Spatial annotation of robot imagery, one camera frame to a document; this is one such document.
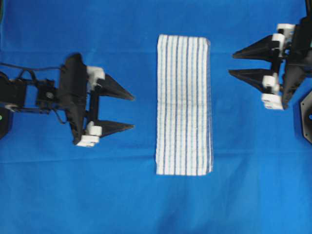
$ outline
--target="blue fabric background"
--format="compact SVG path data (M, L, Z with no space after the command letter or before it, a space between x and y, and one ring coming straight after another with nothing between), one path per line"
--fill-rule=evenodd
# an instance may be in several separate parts
M81 52L136 96L101 98L101 118L136 128L85 149L53 113L16 114L0 141L0 233L312 233L312 146L298 111L311 80L288 110L270 111L227 72L269 67L231 54L303 16L303 0L6 0L1 61L44 67ZM161 33L211 41L214 172L204 177L156 176Z

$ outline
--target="striped towel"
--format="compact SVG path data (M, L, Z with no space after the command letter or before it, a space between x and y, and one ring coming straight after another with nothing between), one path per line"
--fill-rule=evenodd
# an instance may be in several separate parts
M157 54L156 173L205 175L213 169L210 42L160 35Z

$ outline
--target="white connector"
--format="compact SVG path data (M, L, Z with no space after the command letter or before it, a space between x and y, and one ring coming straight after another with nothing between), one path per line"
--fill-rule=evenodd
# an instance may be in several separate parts
M264 103L265 108L274 110L283 110L282 98L275 94L262 94L261 100Z
M98 79L105 79L105 72L101 67L87 66L87 73L89 75L90 90L94 90L94 87L98 85Z

